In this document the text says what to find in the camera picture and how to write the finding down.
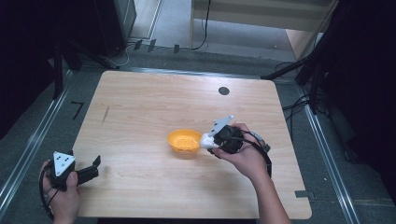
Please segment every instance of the metal strip on floor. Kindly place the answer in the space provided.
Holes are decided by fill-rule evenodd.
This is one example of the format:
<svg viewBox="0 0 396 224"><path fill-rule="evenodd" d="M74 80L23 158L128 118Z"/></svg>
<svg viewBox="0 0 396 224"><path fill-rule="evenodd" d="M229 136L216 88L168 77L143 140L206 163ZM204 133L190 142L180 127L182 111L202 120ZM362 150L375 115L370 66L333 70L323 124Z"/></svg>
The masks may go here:
<svg viewBox="0 0 396 224"><path fill-rule="evenodd" d="M301 95L306 95L306 91L300 87ZM305 113L308 117L309 123L311 125L312 131L314 132L315 138L318 142L318 147L320 153L323 157L323 161L326 165L327 171L329 172L330 179L332 180L332 185L334 186L335 193L338 198L338 202L341 205L344 216L346 217L346 222L348 224L358 224L360 223L358 214L355 210L355 206L349 196L347 186L344 183L343 178L337 168L337 165L332 156L332 152L327 143L326 137L321 130L318 117L314 115L312 110L308 105L305 106Z"/></svg>
<svg viewBox="0 0 396 224"><path fill-rule="evenodd" d="M64 75L64 90L58 96L57 100L53 100L49 105L44 118L41 120L35 132L29 138L26 148L23 151L17 165L13 169L11 175L8 177L6 183L0 191L0 222L4 214L7 211L9 204L12 201L15 193L18 190L23 178L25 177L30 164L35 158L35 154L40 149L41 143L47 134L53 120L55 119L61 105L64 102L64 98L69 90L70 83L73 80L73 73L69 70Z"/></svg>

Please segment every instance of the background desk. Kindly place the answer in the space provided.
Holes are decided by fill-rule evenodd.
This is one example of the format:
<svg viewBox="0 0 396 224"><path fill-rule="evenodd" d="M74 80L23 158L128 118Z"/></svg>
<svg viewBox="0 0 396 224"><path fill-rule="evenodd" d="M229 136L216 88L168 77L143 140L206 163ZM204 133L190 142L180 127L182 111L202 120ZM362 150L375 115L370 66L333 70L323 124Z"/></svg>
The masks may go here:
<svg viewBox="0 0 396 224"><path fill-rule="evenodd" d="M79 215L258 218L254 188L233 165L204 149L175 153L166 142L176 129L208 132L228 114L272 147L273 180L289 216L309 218L308 199L295 196L304 183L273 82L127 72L102 75L73 147L77 169L102 156L99 177L80 186Z"/></svg>
<svg viewBox="0 0 396 224"><path fill-rule="evenodd" d="M208 2L191 1L190 43L193 20L206 19ZM336 0L212 0L209 19L287 29L294 54L299 59L318 33L326 30L336 3Z"/></svg>

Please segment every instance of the person's left hand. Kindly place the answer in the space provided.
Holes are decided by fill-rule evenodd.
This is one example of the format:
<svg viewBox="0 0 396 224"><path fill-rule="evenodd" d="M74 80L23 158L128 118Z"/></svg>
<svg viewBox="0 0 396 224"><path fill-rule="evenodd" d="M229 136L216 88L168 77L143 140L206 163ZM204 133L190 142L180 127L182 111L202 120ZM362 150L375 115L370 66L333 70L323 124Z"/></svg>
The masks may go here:
<svg viewBox="0 0 396 224"><path fill-rule="evenodd" d="M48 164L47 161L43 163L41 171ZM48 195L48 200L52 197L49 206L54 215L53 223L74 223L79 210L79 192L77 188L78 175L76 172L69 174L66 180L67 191L62 192L54 189L51 186L50 179L45 175L43 179L44 194Z"/></svg>

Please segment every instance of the white object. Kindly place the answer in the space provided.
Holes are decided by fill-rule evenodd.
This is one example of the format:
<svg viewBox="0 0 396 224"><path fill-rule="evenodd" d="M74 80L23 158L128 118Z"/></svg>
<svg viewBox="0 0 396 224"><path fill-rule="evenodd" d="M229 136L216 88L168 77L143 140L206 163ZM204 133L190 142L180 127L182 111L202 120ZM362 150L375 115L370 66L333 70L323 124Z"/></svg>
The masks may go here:
<svg viewBox="0 0 396 224"><path fill-rule="evenodd" d="M212 127L211 131L209 133L204 133L201 137L200 140L200 147L201 148L213 148L213 147L219 147L217 144L215 144L215 138L213 137L216 133L221 131L230 120L233 119L233 115L229 115L228 117L225 117L223 119L215 119L215 124Z"/></svg>
<svg viewBox="0 0 396 224"><path fill-rule="evenodd" d="M75 161L76 157L55 151L53 163L55 164L55 175L60 176Z"/></svg>

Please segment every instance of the forearm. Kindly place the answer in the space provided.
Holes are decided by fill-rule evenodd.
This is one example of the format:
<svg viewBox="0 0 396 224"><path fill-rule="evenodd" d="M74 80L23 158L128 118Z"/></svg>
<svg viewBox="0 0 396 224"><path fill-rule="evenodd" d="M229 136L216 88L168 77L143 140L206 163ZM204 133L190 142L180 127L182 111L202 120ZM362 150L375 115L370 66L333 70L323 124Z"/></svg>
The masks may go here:
<svg viewBox="0 0 396 224"><path fill-rule="evenodd" d="M257 194L260 223L290 223L285 208L277 195L274 182L268 174L263 172L250 180Z"/></svg>

